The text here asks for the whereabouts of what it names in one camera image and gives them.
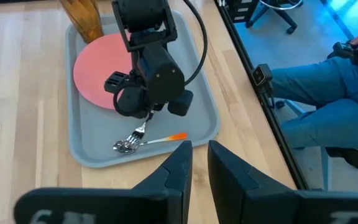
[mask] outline office chair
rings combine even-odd
[[[262,10],[249,22],[246,22],[246,28],[252,27],[254,23],[261,18],[269,9],[273,9],[281,18],[285,20],[291,27],[287,29],[287,34],[292,34],[298,27],[296,22],[285,12],[286,10],[300,7],[303,0],[259,0],[263,4]],[[290,7],[282,7],[284,4],[290,4]]]

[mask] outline wooden tabletop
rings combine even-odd
[[[212,0],[193,0],[209,34],[204,70],[219,108],[216,140],[265,174],[295,188],[287,165]],[[201,55],[198,23],[181,0]],[[99,3],[111,14],[109,1]],[[105,169],[79,165],[68,150],[65,31],[70,21],[58,1],[0,4],[0,223],[37,187],[131,188],[168,156]],[[217,223],[208,180],[207,147],[193,152],[189,223]]]

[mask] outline person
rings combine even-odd
[[[350,43],[358,45],[358,36]],[[358,149],[358,65],[333,57],[272,72],[274,97],[317,107],[282,124],[290,147]]]

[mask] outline person's leg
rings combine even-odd
[[[358,149],[358,104],[350,99],[337,100],[283,123],[282,130],[292,148],[323,146]]]
[[[313,106],[344,98],[342,72],[350,66],[349,60],[335,57],[312,65],[274,69],[273,96]]]

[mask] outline cable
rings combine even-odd
[[[139,86],[137,84],[135,84],[135,83],[132,83],[132,82],[127,82],[126,84],[119,86],[118,89],[117,89],[117,92],[112,97],[112,103],[114,105],[115,110],[119,114],[121,114],[123,116],[133,116],[133,115],[135,115],[137,113],[140,113],[143,110],[142,104],[139,104],[138,107],[136,109],[134,109],[133,111],[124,111],[118,105],[118,94],[122,90],[127,88],[127,87],[136,87],[136,88],[138,88]]]
[[[198,23],[200,24],[201,32],[203,33],[203,41],[204,41],[203,55],[201,56],[200,63],[198,64],[198,67],[196,68],[194,73],[191,75],[191,77],[185,81],[185,86],[186,86],[187,84],[189,84],[191,81],[193,81],[196,78],[196,76],[199,74],[201,68],[204,65],[204,61],[205,61],[205,58],[206,58],[206,52],[207,52],[207,49],[208,49],[208,38],[207,38],[207,35],[206,35],[204,22],[203,22],[203,20],[202,20],[202,18],[200,16],[200,14],[198,14],[197,9],[192,5],[191,2],[189,2],[189,0],[184,0],[184,2],[190,8],[191,12],[195,15]]]

